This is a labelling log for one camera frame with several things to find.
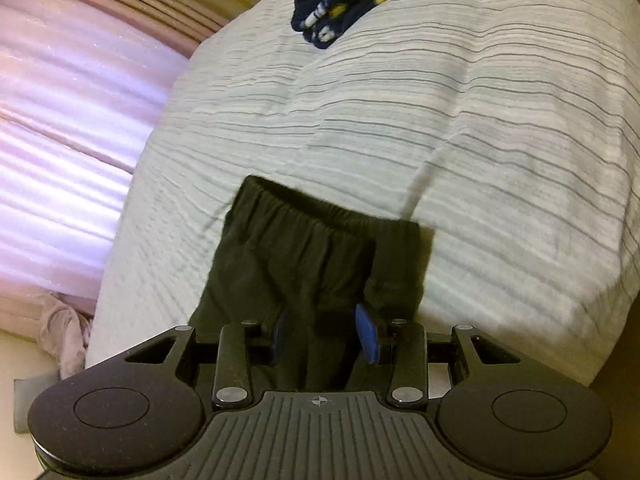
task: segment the metal rivet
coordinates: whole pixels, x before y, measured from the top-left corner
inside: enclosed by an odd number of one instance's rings
[[[249,394],[244,388],[238,388],[236,386],[228,386],[226,388],[220,388],[216,392],[216,397],[222,402],[240,402],[245,400]]]
[[[423,398],[422,392],[412,386],[402,386],[391,392],[391,396],[398,402],[417,402]]]

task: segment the gray fabric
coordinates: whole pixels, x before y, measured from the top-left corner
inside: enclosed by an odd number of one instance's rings
[[[14,431],[15,433],[29,433],[27,415],[29,408],[37,396],[44,390],[60,381],[57,370],[47,372],[28,379],[14,380]]]
[[[263,0],[178,79],[88,363],[189,318],[256,173],[435,232],[428,330],[474,324],[590,383],[640,289],[638,2],[389,0],[326,51],[291,13]]]
[[[49,296],[44,302],[38,346],[58,361],[63,380],[84,370],[91,321],[72,306]]]

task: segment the crosshair marking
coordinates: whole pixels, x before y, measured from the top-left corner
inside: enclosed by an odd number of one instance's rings
[[[326,397],[317,396],[311,399],[311,402],[314,403],[316,406],[324,406],[326,403],[329,402],[329,399],[327,399]]]

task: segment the circular pad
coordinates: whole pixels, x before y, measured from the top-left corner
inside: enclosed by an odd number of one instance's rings
[[[104,388],[80,397],[74,411],[88,426],[122,428],[146,415],[149,399],[128,388]]]
[[[525,433],[554,430],[566,419],[566,408],[560,400],[536,390],[502,394],[494,400],[493,409],[495,418],[501,423]]]
[[[102,366],[52,386],[31,405],[31,435],[50,468],[124,476],[165,462],[193,441],[204,422],[193,389],[158,365]]]
[[[540,387],[469,379],[442,397],[436,421],[448,443],[474,466],[526,478],[579,472],[602,452],[611,433],[606,405],[569,380]]]

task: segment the triangular cutout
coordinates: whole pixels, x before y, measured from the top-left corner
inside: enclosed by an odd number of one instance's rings
[[[174,347],[175,338],[167,337],[154,343],[153,345],[137,351],[125,359],[127,363],[146,363],[150,365],[159,365],[169,355],[171,348]]]
[[[485,365],[505,365],[505,364],[517,364],[520,359],[511,355],[504,348],[500,348],[497,344],[492,343],[488,339],[480,336],[474,336],[471,338],[474,344],[476,353]]]

